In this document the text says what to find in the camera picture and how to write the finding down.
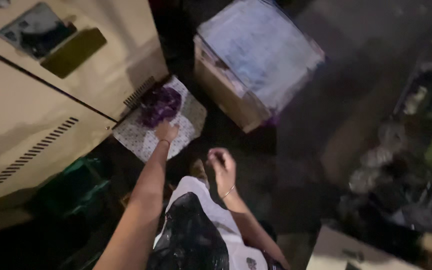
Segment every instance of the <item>forearm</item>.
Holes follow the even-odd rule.
[[[142,169],[128,206],[95,270],[142,270],[146,267],[163,208],[168,150],[168,142],[159,142]]]
[[[245,242],[250,247],[265,251],[274,260],[281,263],[285,269],[289,270],[290,265],[286,261],[283,252],[276,242],[273,241],[271,236],[268,235],[266,230],[264,230],[238,193],[231,192],[223,200],[226,207],[231,212]]]
[[[133,200],[141,200],[141,203],[149,206],[161,206],[163,203],[163,188],[166,175],[166,160],[170,144],[167,141],[160,141],[153,151],[151,157],[139,175],[129,203]]]

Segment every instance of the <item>hand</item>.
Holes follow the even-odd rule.
[[[208,152],[208,162],[216,174],[217,192],[224,197],[236,183],[236,162],[226,148],[213,148]],[[237,194],[236,187],[228,194]]]
[[[167,140],[171,144],[171,142],[178,136],[179,129],[180,125],[175,124],[174,126],[171,126],[170,122],[165,119],[156,127],[156,132],[154,132],[154,134],[160,141]]]

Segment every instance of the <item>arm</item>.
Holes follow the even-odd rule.
[[[166,120],[158,126],[156,136],[160,141],[142,169],[128,206],[94,270],[146,268],[163,209],[166,159],[178,128]]]
[[[265,251],[274,260],[281,263],[285,269],[289,270],[290,264],[279,246],[259,224],[259,221],[239,196],[236,187],[231,189],[236,183],[236,162],[231,154],[227,149],[213,148],[209,150],[208,159],[216,174],[219,197],[223,199],[227,209],[231,212],[244,241],[250,247]]]

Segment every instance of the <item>cabinet door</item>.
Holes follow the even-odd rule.
[[[38,0],[17,0],[0,8],[0,29],[38,3]],[[147,0],[44,3],[63,22],[73,23],[78,31],[99,29],[107,43],[64,79],[43,68],[42,59],[32,58],[0,37],[1,56],[116,120],[128,112],[123,102],[129,96],[135,91],[144,92],[168,74]]]
[[[0,61],[0,202],[62,171],[114,124]]]

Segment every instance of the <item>ventilation slots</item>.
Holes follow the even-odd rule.
[[[70,130],[77,122],[79,122],[78,119],[69,117],[68,120],[64,121],[64,123],[51,131],[48,136],[44,137],[44,139],[32,146],[31,149],[27,150],[26,153],[21,155],[17,160],[13,161],[12,164],[10,164],[7,168],[3,169],[0,172],[0,184],[18,172],[18,170],[23,166],[27,165],[33,158],[39,155],[39,153],[43,152],[53,142],[55,142],[58,137]]]
[[[155,79],[153,76],[146,79],[142,85],[134,91],[125,101],[123,101],[124,105],[130,107],[131,109],[135,109],[139,106],[140,97],[153,85],[155,84]]]

